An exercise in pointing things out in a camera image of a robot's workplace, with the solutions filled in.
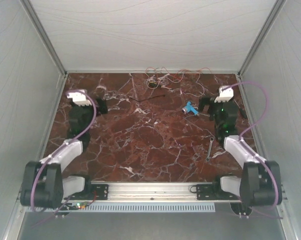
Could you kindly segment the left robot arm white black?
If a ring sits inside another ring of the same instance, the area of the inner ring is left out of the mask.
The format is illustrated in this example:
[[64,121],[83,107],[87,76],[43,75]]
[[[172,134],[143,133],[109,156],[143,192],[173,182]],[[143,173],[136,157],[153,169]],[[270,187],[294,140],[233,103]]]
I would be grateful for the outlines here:
[[97,116],[107,114],[106,100],[96,99],[96,106],[71,102],[66,140],[40,161],[26,164],[20,191],[20,203],[27,207],[56,209],[67,197],[88,199],[93,194],[90,177],[74,174],[63,177],[63,171],[84,153],[91,141],[90,127]]

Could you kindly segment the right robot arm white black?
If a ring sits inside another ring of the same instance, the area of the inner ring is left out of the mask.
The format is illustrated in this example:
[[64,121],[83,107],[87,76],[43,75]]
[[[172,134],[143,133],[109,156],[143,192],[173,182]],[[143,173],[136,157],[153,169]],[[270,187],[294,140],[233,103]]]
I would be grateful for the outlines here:
[[202,112],[205,106],[210,121],[214,122],[215,140],[242,169],[240,177],[218,176],[211,187],[213,196],[223,199],[230,193],[248,207],[279,205],[283,199],[280,166],[261,157],[239,136],[238,106],[232,100],[216,102],[213,97],[202,97],[198,111]]

